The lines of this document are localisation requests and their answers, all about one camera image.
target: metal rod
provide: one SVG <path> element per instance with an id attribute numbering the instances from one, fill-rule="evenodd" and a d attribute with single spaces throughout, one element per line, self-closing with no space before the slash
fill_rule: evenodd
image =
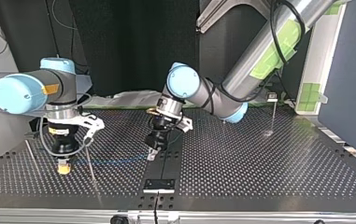
<path id="1" fill-rule="evenodd" d="M 26 147 L 29 150 L 30 157 L 32 157 L 32 159 L 35 160 L 36 159 L 35 154 L 33 153 L 32 147 L 30 146 L 30 143 L 29 143 L 29 141 L 27 139 L 25 140 L 25 144 L 26 144 Z"/>
<path id="2" fill-rule="evenodd" d="M 85 154 L 87 156 L 88 167 L 90 168 L 91 177 L 93 178 L 93 182 L 96 182 L 95 173 L 93 172 L 93 163 L 91 162 L 90 151 L 88 147 L 85 147 Z"/>

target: perforated metal surface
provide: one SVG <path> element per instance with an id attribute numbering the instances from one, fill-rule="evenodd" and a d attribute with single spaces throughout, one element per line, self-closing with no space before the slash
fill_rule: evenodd
<path id="1" fill-rule="evenodd" d="M 71 174 L 58 175 L 56 160 L 39 140 L 31 141 L 36 160 L 22 145 L 0 159 L 0 195 L 20 197 L 121 197 L 133 200 L 141 192 L 147 167 L 147 147 L 143 143 L 148 133 L 148 115 L 144 111 L 93 111 L 106 128 L 96 135 L 89 148 L 96 184 L 92 182 L 85 151 L 78 154 Z M 77 139 L 86 129 L 80 128 Z M 51 144 L 50 134 L 45 134 Z"/>
<path id="2" fill-rule="evenodd" d="M 356 201 L 356 159 L 308 120 L 279 109 L 271 130 L 271 107 L 251 108 L 238 124 L 201 110 L 186 116 L 194 130 L 183 138 L 177 210 L 301 210 L 311 202 Z"/>
<path id="3" fill-rule="evenodd" d="M 238 124 L 186 110 L 194 130 L 164 153 L 174 156 L 152 163 L 144 111 L 94 113 L 107 126 L 91 149 L 97 184 L 82 153 L 72 174 L 60 176 L 32 142 L 36 162 L 25 146 L 0 159 L 0 208 L 152 210 L 154 195 L 141 187 L 162 176 L 177 187 L 160 196 L 160 210 L 356 212 L 356 158 L 286 109 L 278 109 L 272 133 L 268 107 L 251 108 Z"/>

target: metal bracket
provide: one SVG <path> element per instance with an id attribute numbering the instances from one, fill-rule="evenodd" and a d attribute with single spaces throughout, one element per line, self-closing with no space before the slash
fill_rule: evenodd
<path id="1" fill-rule="evenodd" d="M 183 117 L 177 128 L 181 129 L 184 133 L 188 132 L 189 130 L 192 130 L 192 120 Z"/>
<path id="2" fill-rule="evenodd" d="M 146 180 L 143 192 L 161 194 L 175 193 L 175 182 L 174 179 L 148 179 Z"/>
<path id="3" fill-rule="evenodd" d="M 180 216 L 178 212 L 171 212 L 168 216 L 167 224 L 180 224 Z"/>
<path id="4" fill-rule="evenodd" d="M 204 34 L 231 8 L 238 5 L 254 7 L 266 19 L 270 17 L 270 0 L 212 0 L 197 20 L 197 30 Z"/>
<path id="5" fill-rule="evenodd" d="M 328 101 L 329 101 L 329 98 L 327 96 L 323 95 L 322 93 L 320 93 L 319 102 L 321 102 L 323 104 L 327 104 Z"/>

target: black cable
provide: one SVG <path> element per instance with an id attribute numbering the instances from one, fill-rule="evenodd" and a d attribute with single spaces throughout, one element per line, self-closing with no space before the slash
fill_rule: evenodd
<path id="1" fill-rule="evenodd" d="M 154 213 L 154 223 L 155 224 L 158 224 L 158 216 L 157 216 L 157 203 L 158 203 L 158 196 L 160 195 L 160 193 L 157 193 L 157 198 L 156 198 L 156 200 L 155 200 L 155 205 L 154 205 L 154 211 L 153 211 L 153 213 Z"/>
<path id="2" fill-rule="evenodd" d="M 277 49 L 277 53 L 278 56 L 280 58 L 280 60 L 283 62 L 284 65 L 287 65 L 288 62 L 285 58 L 285 56 L 283 55 L 282 49 L 280 47 L 279 44 L 279 40 L 278 40 L 278 36 L 277 36 L 277 32 L 276 32 L 276 22 L 275 22 L 275 10 L 277 7 L 277 4 L 280 3 L 286 7 L 289 8 L 289 10 L 294 14 L 294 16 L 296 17 L 296 19 L 298 20 L 299 24 L 300 24 L 300 29 L 301 29 L 301 34 L 300 34 L 300 38 L 299 41 L 297 42 L 296 46 L 294 47 L 294 50 L 297 50 L 297 48 L 301 45 L 301 42 L 304 39 L 304 35 L 306 34 L 306 24 L 303 20 L 303 18 L 301 17 L 300 13 L 297 11 L 297 9 L 294 7 L 294 5 L 292 5 L 292 3 L 286 1 L 286 0 L 274 0 L 274 2 L 271 4 L 271 10 L 270 10 L 270 26 L 271 26 L 271 34 L 273 36 L 274 39 L 274 44 L 276 46 Z M 279 82 L 283 88 L 283 90 L 286 92 L 286 94 L 288 95 L 288 97 L 291 99 L 291 102 L 293 103 L 294 107 L 296 107 L 296 103 L 293 101 L 291 95 L 288 93 L 287 89 L 285 88 L 285 85 L 283 84 L 282 78 L 280 77 L 280 70 L 276 71 L 276 75 L 279 79 Z"/>
<path id="3" fill-rule="evenodd" d="M 215 92 L 216 90 L 216 85 L 212 82 L 212 80 L 210 80 L 210 78 L 203 78 L 201 77 L 201 80 L 204 82 L 204 85 L 205 85 L 205 89 L 206 89 L 206 92 L 207 92 L 207 99 L 206 101 L 204 102 L 204 104 L 201 106 L 201 108 L 205 108 L 207 106 L 207 104 L 210 102 L 210 115 L 213 115 L 213 112 L 214 112 L 214 104 L 213 104 L 213 93 Z M 207 80 L 212 83 L 212 90 L 209 88 L 209 86 L 207 85 Z"/>
<path id="4" fill-rule="evenodd" d="M 322 219 L 316 220 L 314 224 L 326 224 Z"/>
<path id="5" fill-rule="evenodd" d="M 296 107 L 296 103 L 293 101 L 291 95 L 286 90 L 285 85 L 283 85 L 282 77 L 280 76 L 279 71 L 276 72 L 276 75 L 277 75 L 277 77 L 279 79 L 280 85 L 282 86 L 283 90 L 286 92 L 286 94 L 288 95 L 289 99 L 291 99 L 291 102 L 294 105 L 294 107 Z"/>

